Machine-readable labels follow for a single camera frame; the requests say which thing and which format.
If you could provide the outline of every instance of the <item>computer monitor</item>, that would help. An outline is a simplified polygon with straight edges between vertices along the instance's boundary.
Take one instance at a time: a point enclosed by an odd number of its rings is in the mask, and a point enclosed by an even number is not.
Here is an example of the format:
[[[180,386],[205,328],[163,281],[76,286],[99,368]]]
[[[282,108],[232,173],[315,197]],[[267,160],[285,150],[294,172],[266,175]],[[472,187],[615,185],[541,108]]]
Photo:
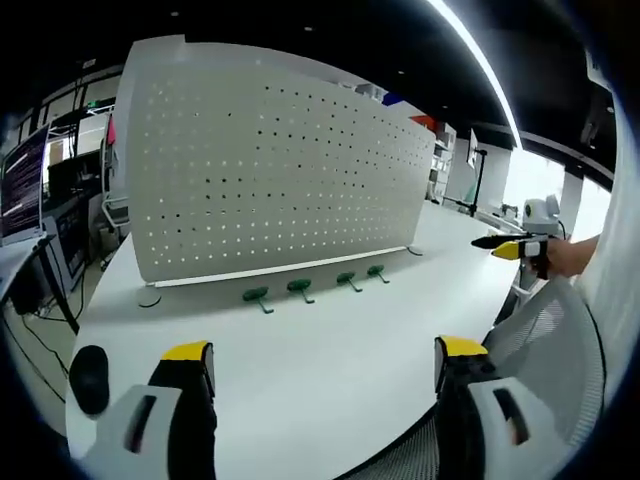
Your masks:
[[[469,151],[467,152],[467,164],[475,169],[476,168],[476,157],[478,156],[478,139],[476,138],[476,133],[471,129],[471,134],[469,135]]]
[[[2,164],[2,241],[33,238],[42,230],[42,165],[49,135],[43,127],[9,153]]]
[[[68,158],[49,166],[49,200],[63,203],[83,188],[83,176],[100,177],[100,150]]]

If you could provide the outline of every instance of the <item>window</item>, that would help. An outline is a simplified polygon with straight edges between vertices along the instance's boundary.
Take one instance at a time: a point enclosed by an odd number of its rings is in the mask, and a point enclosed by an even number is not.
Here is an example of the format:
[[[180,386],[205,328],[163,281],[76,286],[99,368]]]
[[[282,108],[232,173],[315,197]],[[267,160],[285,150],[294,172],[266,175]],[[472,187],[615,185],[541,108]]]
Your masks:
[[[576,226],[571,236],[572,242],[586,240],[602,233],[610,201],[610,192],[593,180],[584,178]]]
[[[93,152],[100,148],[100,144],[104,138],[104,129],[109,118],[108,113],[94,115],[80,120],[78,132],[78,155],[87,152]],[[42,183],[49,182],[49,165],[51,164],[51,145],[57,145],[62,151],[62,158],[58,161],[64,161],[73,156],[73,136],[64,135],[59,137],[49,137],[49,141],[44,152],[44,169],[42,172]]]
[[[564,167],[561,164],[516,148],[511,152],[502,201],[518,207],[518,218],[521,219],[524,202],[530,198],[545,199],[555,195],[560,204],[563,183]]]

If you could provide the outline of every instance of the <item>white desk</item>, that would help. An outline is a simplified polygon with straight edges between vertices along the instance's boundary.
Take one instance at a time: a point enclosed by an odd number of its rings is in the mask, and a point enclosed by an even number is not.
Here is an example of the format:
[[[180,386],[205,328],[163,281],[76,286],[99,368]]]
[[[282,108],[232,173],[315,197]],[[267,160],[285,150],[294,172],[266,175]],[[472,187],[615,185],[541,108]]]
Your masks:
[[[4,302],[9,287],[33,256],[40,238],[32,238],[0,247],[0,300]]]
[[[504,218],[495,217],[491,215],[489,212],[485,212],[483,210],[478,210],[476,212],[476,218],[481,222],[487,223],[492,227],[495,227],[502,232],[506,233],[524,233],[525,231],[520,228],[518,225],[515,225]]]
[[[488,227],[425,203],[414,245],[396,252],[253,279],[171,287],[153,308],[136,305],[142,286],[128,238],[83,317],[76,351],[102,346],[109,356],[111,402],[146,384],[177,344],[214,345],[215,464],[224,479],[330,479],[367,460],[435,403],[433,339],[441,333],[482,340],[507,295],[517,262],[474,249]],[[384,264],[388,285],[365,279]],[[338,273],[354,270],[351,287]],[[286,292],[313,280],[307,305]],[[247,288],[269,285],[265,315],[244,304]],[[95,422],[67,392],[69,448],[82,457]]]

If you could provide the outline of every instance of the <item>ceiling light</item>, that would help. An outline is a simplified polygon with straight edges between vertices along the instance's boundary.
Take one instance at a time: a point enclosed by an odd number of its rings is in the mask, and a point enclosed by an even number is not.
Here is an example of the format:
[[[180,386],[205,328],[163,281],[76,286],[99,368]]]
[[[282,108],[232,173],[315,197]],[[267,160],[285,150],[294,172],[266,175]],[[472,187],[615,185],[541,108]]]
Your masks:
[[[516,119],[513,116],[513,112],[511,111],[511,107],[509,106],[509,102],[507,101],[507,97],[502,90],[502,86],[498,81],[498,77],[495,72],[491,68],[487,57],[484,56],[482,50],[480,50],[480,46],[476,43],[474,38],[469,33],[469,30],[464,26],[462,21],[457,17],[455,13],[447,6],[442,0],[425,0],[428,2],[433,8],[435,8],[440,15],[453,27],[458,36],[465,43],[467,48],[471,51],[476,61],[484,71],[484,74],[487,76],[489,83],[493,87],[493,91],[498,97],[498,101],[502,106],[502,110],[504,111],[505,117],[507,117],[507,122],[509,123],[509,127],[511,128],[511,134],[513,135],[513,139],[516,142],[516,146],[518,148],[522,148],[522,140],[520,140],[520,134],[518,133],[518,127],[516,125]]]

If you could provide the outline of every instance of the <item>monitor screen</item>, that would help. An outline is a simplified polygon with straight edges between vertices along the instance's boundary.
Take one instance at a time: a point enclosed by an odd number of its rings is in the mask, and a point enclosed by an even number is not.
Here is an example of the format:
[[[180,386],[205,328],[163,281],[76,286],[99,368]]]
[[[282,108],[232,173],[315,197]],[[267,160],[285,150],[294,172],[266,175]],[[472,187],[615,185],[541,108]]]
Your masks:
[[[471,135],[469,136],[469,152],[467,153],[467,163],[471,168],[476,168],[476,157],[478,155],[478,139],[476,133],[471,129]]]
[[[2,166],[2,236],[40,228],[42,162],[49,128],[45,127],[18,145]]]

